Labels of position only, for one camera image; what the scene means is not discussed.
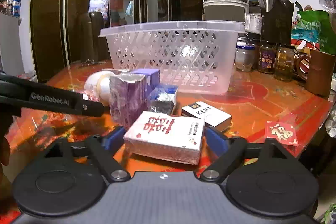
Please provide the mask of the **brown cylinder container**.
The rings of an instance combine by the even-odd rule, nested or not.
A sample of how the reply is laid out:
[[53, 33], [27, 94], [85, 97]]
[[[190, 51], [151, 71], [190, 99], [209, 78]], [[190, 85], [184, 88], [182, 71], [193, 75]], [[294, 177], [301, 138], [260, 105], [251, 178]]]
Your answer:
[[80, 16], [80, 60], [97, 63], [109, 59], [106, 37], [100, 36], [105, 28], [101, 12], [87, 12]]

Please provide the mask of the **light purple small box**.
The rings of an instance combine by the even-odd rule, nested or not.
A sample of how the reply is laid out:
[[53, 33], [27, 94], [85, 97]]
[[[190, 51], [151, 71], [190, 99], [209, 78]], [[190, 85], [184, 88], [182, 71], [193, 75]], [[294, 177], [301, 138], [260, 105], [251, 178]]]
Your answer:
[[144, 75], [146, 78], [146, 97], [160, 84], [160, 70], [153, 68], [139, 68], [131, 71], [135, 75]]

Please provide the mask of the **blue water bottle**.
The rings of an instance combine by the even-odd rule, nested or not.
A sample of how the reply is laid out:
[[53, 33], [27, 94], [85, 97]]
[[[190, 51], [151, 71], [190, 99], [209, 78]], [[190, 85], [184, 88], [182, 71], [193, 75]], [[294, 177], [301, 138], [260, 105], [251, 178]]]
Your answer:
[[20, 18], [21, 15], [21, 0], [12, 1], [12, 15]]

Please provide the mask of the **red fu envelope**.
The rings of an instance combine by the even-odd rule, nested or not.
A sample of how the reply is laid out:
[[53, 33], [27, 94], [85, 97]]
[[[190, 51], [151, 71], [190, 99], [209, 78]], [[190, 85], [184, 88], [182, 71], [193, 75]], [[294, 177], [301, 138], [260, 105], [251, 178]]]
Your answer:
[[283, 145], [298, 146], [294, 126], [284, 122], [267, 121], [264, 138], [276, 139]]

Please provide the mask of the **white tape roll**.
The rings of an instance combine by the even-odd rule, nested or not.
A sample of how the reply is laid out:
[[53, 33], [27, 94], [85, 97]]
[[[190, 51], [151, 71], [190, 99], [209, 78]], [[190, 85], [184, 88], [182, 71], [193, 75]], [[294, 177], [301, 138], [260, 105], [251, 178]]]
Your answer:
[[90, 75], [84, 84], [84, 90], [93, 94], [104, 106], [110, 100], [110, 76], [115, 74], [112, 71], [99, 71]]

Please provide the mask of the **dark jar purple label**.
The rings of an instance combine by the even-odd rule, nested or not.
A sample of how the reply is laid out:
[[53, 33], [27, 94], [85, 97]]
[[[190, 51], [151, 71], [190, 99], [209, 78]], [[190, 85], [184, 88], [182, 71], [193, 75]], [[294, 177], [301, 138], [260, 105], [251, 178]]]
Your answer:
[[273, 74], [275, 58], [275, 43], [262, 40], [259, 48], [258, 71], [265, 74]]

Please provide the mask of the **green plastic bag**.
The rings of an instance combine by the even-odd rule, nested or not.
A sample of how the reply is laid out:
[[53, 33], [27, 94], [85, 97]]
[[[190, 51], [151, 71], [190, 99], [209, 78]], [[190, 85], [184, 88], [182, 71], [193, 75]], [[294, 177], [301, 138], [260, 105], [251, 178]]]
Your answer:
[[318, 44], [321, 51], [335, 55], [335, 32], [326, 11], [298, 11], [291, 30], [291, 38]]

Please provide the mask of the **clear plastic lattice basket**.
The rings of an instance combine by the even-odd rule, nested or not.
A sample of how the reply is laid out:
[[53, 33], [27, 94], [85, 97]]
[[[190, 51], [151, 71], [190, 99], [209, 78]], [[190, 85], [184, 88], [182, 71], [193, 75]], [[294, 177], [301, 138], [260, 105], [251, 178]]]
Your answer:
[[161, 82], [179, 92], [228, 91], [238, 35], [244, 23], [169, 21], [104, 28], [115, 69], [159, 69]]

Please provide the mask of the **blue white cigarette pack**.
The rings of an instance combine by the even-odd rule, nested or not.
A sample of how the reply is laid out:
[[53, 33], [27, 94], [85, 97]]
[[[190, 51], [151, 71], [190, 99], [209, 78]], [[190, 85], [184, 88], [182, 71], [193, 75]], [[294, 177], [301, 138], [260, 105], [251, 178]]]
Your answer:
[[178, 86], [159, 84], [147, 98], [147, 109], [155, 113], [172, 114], [177, 104]]

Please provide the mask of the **white Kent cigarette pack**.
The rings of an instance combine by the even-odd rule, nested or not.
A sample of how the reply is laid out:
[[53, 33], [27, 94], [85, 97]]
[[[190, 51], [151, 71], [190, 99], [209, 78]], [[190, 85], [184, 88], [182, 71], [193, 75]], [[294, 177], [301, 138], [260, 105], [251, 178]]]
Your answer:
[[228, 129], [232, 122], [231, 114], [202, 101], [183, 106], [182, 114], [184, 116], [204, 119], [206, 126], [214, 127], [220, 132]]

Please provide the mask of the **glass jar blue lid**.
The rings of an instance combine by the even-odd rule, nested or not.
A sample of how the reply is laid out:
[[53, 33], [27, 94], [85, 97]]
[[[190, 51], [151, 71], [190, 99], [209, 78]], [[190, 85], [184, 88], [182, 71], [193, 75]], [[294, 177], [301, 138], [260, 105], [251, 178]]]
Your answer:
[[255, 63], [255, 46], [246, 42], [237, 42], [235, 67], [239, 71], [250, 72]]

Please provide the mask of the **white red-character cigarette box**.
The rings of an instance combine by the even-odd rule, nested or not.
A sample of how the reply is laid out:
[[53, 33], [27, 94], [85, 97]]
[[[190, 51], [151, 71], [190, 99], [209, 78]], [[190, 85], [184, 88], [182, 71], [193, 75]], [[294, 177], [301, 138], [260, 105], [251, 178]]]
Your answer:
[[123, 136], [131, 153], [160, 160], [197, 165], [205, 121], [143, 111]]

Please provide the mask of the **glass jar amber liquid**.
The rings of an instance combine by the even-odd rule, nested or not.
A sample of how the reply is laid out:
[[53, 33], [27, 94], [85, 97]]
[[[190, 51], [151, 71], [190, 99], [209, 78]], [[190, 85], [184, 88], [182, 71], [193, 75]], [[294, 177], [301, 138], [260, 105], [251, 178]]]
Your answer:
[[276, 79], [289, 82], [294, 68], [294, 46], [279, 44], [276, 49], [274, 76]]

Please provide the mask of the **white-label dark bottle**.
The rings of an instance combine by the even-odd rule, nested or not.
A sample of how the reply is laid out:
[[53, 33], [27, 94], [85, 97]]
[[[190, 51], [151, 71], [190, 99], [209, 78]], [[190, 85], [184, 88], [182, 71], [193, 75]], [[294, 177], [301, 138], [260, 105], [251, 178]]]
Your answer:
[[263, 18], [260, 14], [247, 14], [245, 19], [245, 32], [261, 34]]

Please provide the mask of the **dark purple box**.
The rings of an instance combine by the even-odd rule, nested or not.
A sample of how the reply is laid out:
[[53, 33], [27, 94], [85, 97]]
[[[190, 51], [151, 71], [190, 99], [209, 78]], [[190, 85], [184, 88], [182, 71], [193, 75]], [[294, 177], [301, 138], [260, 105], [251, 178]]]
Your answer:
[[109, 109], [112, 120], [129, 128], [145, 109], [146, 77], [127, 74], [110, 76]]

